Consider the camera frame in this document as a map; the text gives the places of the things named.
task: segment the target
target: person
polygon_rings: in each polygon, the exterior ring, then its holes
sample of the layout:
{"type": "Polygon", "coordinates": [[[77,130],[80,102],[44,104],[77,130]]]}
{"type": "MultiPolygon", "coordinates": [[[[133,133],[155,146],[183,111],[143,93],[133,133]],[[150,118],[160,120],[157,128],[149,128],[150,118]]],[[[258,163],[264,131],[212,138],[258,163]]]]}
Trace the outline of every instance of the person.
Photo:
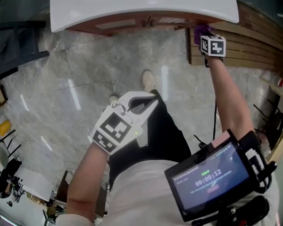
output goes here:
{"type": "MultiPolygon", "coordinates": [[[[230,129],[239,140],[254,130],[250,110],[223,62],[207,56],[216,94],[222,130],[230,129]]],[[[148,145],[136,141],[109,158],[111,202],[103,226],[190,225],[184,223],[164,171],[189,158],[191,152],[182,132],[176,127],[158,91],[150,71],[142,76],[144,90],[157,95],[158,106],[148,119],[148,145]]],[[[68,190],[66,214],[57,218],[57,226],[91,226],[108,154],[92,143],[82,159],[68,190]]],[[[240,206],[257,194],[238,202],[240,206]]],[[[273,177],[266,191],[270,210],[258,225],[274,226],[279,202],[273,177]]]]}
{"type": "Polygon", "coordinates": [[[0,175],[0,198],[8,198],[13,190],[13,185],[18,183],[18,178],[14,177],[22,164],[20,157],[10,160],[7,167],[0,175]]]}

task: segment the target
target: timer display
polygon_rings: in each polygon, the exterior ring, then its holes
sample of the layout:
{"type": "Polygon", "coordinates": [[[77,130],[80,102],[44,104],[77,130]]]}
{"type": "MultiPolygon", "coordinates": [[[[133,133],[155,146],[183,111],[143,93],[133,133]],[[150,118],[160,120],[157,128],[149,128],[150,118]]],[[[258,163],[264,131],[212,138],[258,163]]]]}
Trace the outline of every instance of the timer display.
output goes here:
{"type": "Polygon", "coordinates": [[[206,203],[249,177],[232,143],[172,178],[185,209],[206,203]]]}

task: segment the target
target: white shirt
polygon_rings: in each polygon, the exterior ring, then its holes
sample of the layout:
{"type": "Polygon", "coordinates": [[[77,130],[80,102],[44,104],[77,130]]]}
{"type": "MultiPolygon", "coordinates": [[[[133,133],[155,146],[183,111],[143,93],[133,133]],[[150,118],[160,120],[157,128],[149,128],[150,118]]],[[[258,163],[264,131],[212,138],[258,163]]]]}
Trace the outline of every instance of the white shirt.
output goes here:
{"type": "MultiPolygon", "coordinates": [[[[181,226],[184,223],[164,171],[177,164],[173,161],[143,161],[122,172],[114,181],[108,215],[101,226],[181,226]]],[[[251,193],[235,205],[242,206],[256,197],[251,193]]],[[[258,226],[275,226],[279,204],[278,185],[273,177],[265,193],[270,210],[258,226]]],[[[57,226],[92,226],[86,218],[73,214],[57,218],[57,226]]]]}

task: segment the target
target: marble floor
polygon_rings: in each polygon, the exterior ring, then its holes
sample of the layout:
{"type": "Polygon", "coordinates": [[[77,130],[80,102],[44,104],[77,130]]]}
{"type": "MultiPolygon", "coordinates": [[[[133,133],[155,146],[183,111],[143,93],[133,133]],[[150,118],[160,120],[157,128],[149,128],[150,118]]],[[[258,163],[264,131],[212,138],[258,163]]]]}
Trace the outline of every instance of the marble floor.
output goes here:
{"type": "MultiPolygon", "coordinates": [[[[41,32],[41,49],[50,56],[19,67],[3,79],[8,103],[0,109],[0,123],[10,120],[13,135],[10,150],[18,144],[23,166],[37,171],[52,184],[63,173],[77,168],[90,144],[90,133],[109,96],[140,90],[140,77],[151,69],[169,113],[189,144],[198,151],[196,134],[204,142],[212,139],[215,95],[209,69],[191,66],[186,59],[184,31],[141,30],[102,37],[63,31],[41,32]]],[[[266,103],[268,86],[259,80],[270,72],[228,67],[251,108],[257,126],[266,103]]],[[[217,118],[217,134],[221,133],[217,118]]],[[[147,143],[146,133],[138,139],[147,143]]],[[[108,168],[104,181],[108,179],[108,168]]]]}

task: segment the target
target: yellow object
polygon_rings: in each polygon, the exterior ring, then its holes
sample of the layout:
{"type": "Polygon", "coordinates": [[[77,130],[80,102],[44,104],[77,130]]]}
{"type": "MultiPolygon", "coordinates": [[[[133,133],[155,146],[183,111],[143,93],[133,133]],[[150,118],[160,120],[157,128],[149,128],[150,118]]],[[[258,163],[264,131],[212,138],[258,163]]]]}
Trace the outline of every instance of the yellow object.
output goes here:
{"type": "Polygon", "coordinates": [[[0,135],[4,136],[8,130],[11,128],[10,122],[9,121],[5,121],[0,125],[0,135]]]}

